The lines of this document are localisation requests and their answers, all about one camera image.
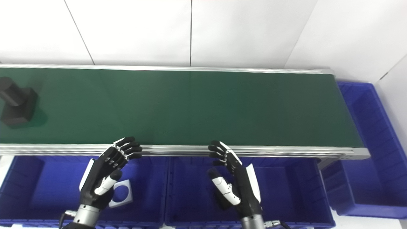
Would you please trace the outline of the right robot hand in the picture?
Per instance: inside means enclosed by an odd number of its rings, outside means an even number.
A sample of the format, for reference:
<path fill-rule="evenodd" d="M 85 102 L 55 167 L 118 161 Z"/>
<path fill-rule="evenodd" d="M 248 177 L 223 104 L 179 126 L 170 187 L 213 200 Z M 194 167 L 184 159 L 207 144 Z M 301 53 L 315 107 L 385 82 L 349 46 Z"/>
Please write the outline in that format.
<path fill-rule="evenodd" d="M 260 188 L 253 169 L 250 164 L 243 165 L 236 153 L 225 143 L 213 140 L 208 146 L 209 156 L 217 158 L 215 166 L 224 166 L 234 177 L 234 184 L 230 184 L 216 168 L 208 170 L 208 175 L 220 195 L 223 208 L 234 206 L 240 219 L 261 215 Z"/>

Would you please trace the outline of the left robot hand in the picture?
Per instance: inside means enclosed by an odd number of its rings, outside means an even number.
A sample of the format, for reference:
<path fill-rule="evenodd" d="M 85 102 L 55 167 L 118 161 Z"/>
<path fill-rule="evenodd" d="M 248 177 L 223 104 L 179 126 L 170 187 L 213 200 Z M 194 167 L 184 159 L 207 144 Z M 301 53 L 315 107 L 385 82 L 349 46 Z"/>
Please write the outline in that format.
<path fill-rule="evenodd" d="M 90 168 L 83 174 L 80 185 L 81 205 L 105 209 L 113 198 L 113 186 L 122 176 L 122 168 L 129 160 L 141 158 L 143 148 L 134 137 L 113 142 L 97 159 L 90 160 Z"/>

